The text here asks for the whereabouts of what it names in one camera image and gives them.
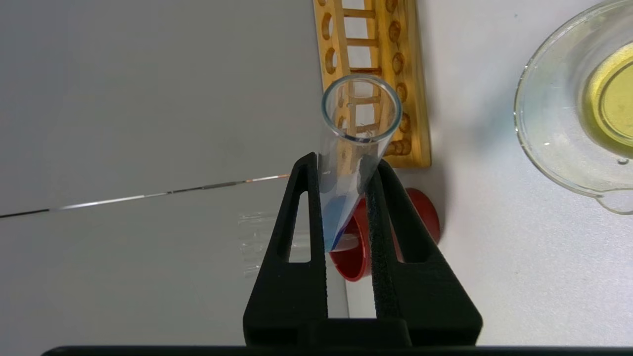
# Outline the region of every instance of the blue liquid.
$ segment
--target blue liquid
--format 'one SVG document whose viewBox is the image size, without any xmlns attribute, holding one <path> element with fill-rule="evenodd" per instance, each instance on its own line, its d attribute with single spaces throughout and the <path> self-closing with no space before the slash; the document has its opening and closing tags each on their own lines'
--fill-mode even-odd
<svg viewBox="0 0 633 356">
<path fill-rule="evenodd" d="M 350 196 L 339 195 L 325 203 L 321 211 L 325 252 L 331 252 L 338 245 L 356 208 L 357 200 Z"/>
</svg>

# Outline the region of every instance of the wooden test tube rack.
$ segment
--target wooden test tube rack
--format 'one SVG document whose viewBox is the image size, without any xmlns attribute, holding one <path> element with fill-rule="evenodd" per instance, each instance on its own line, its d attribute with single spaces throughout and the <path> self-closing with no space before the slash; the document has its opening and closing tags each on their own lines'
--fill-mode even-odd
<svg viewBox="0 0 633 356">
<path fill-rule="evenodd" d="M 342 0 L 314 0 L 314 8 L 323 90 L 352 73 L 381 77 L 396 90 L 403 106 L 402 121 L 385 160 L 393 167 L 429 167 L 429 121 L 416 1 L 365 0 L 364 9 L 345 9 Z M 365 19 L 368 38 L 347 38 L 345 17 Z M 371 67 L 349 66 L 351 46 L 370 49 Z"/>
</svg>

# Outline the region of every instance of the test tube rim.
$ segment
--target test tube rim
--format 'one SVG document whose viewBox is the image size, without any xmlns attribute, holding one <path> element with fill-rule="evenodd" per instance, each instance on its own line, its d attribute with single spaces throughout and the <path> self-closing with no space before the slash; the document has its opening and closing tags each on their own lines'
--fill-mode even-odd
<svg viewBox="0 0 633 356">
<path fill-rule="evenodd" d="M 327 113 L 327 100 L 329 98 L 329 96 L 332 93 L 336 92 L 336 89 L 338 89 L 341 85 L 343 85 L 343 83 L 348 82 L 350 80 L 363 80 L 366 82 L 370 82 L 376 86 L 381 87 L 388 95 L 389 97 L 392 99 L 392 101 L 394 102 L 394 106 L 396 109 L 396 118 L 394 119 L 394 121 L 391 123 L 391 126 L 389 126 L 389 128 L 387 130 L 385 130 L 385 132 L 381 133 L 378 136 L 373 136 L 373 137 L 355 137 L 355 136 L 351 136 L 348 135 L 347 133 L 343 132 L 342 130 L 340 130 L 334 123 L 334 121 L 332 120 L 332 118 L 328 115 Z M 352 143 L 355 144 L 375 144 L 378 142 L 381 142 L 383 140 L 389 140 L 392 135 L 394 134 L 394 132 L 398 129 L 398 127 L 400 126 L 400 120 L 402 119 L 402 103 L 400 102 L 400 98 L 398 97 L 398 94 L 396 94 L 396 91 L 389 85 L 387 84 L 384 80 L 374 76 L 374 75 L 369 75 L 369 74 L 352 74 L 352 75 L 346 75 L 345 77 L 341 77 L 339 79 L 337 79 L 336 81 L 334 81 L 326 90 L 325 93 L 323 94 L 323 99 L 321 100 L 321 112 L 323 114 L 323 118 L 325 120 L 325 124 L 329 126 L 329 128 L 332 130 L 332 132 L 336 135 L 339 136 L 342 139 L 345 139 L 347 141 L 350 141 Z"/>
</svg>

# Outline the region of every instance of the test tube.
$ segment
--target test tube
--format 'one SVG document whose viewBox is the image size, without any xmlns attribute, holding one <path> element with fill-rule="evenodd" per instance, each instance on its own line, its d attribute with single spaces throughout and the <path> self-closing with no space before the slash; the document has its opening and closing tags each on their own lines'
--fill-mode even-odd
<svg viewBox="0 0 633 356">
<path fill-rule="evenodd" d="M 373 75 L 348 75 L 323 94 L 318 182 L 325 251 L 337 248 L 394 132 L 402 107 Z"/>
</svg>

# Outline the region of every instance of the yellow liquid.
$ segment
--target yellow liquid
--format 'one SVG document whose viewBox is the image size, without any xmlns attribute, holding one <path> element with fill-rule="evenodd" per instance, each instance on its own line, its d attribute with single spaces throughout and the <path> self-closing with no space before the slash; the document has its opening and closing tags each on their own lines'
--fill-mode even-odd
<svg viewBox="0 0 633 356">
<path fill-rule="evenodd" d="M 607 58 L 583 95 L 583 127 L 601 146 L 633 156 L 633 43 Z"/>
</svg>

